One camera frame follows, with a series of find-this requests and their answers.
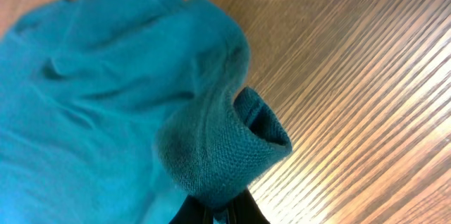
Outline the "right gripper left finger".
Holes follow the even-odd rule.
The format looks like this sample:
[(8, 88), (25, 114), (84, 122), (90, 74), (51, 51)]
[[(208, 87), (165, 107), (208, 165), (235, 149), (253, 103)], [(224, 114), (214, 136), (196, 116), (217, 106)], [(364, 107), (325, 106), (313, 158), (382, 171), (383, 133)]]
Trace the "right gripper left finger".
[(169, 224), (213, 224), (211, 211), (194, 197), (188, 196)]

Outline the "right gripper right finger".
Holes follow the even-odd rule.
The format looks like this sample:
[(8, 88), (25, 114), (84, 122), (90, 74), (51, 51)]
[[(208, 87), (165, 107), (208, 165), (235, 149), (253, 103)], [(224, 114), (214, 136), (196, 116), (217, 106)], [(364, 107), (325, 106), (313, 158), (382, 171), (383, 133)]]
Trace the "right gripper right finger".
[(236, 196), (227, 208), (227, 224), (270, 224), (261, 212), (250, 191)]

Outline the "blue polo shirt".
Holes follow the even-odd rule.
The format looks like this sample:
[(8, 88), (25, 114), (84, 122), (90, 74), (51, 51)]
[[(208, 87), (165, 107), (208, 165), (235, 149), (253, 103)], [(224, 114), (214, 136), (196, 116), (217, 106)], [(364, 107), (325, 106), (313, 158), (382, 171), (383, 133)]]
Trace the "blue polo shirt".
[(169, 223), (292, 150), (208, 0), (58, 0), (1, 38), (1, 222)]

